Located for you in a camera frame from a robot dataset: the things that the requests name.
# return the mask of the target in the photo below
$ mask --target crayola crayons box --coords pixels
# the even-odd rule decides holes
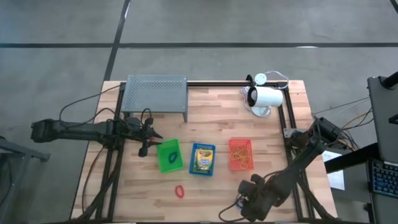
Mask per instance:
[[[212,176],[216,159],[216,146],[194,143],[192,146],[189,173],[193,175]]]

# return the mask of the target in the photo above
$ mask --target white paper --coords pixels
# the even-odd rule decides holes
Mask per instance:
[[[322,158],[324,162],[339,156],[341,156],[341,154],[335,152],[325,151],[322,153]],[[342,170],[328,174],[328,179],[330,187],[333,187],[334,189],[345,190],[344,173]]]

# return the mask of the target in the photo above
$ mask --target keyboard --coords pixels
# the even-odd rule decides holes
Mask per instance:
[[[369,161],[370,187],[374,193],[398,198],[398,166]]]

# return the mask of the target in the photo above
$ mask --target gray perforated cover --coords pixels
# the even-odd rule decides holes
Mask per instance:
[[[122,112],[185,112],[187,77],[184,75],[129,75]]]

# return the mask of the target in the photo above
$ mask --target red rubber band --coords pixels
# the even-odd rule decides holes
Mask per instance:
[[[184,198],[184,195],[185,195],[184,188],[181,185],[176,186],[175,187],[175,194],[179,198]]]

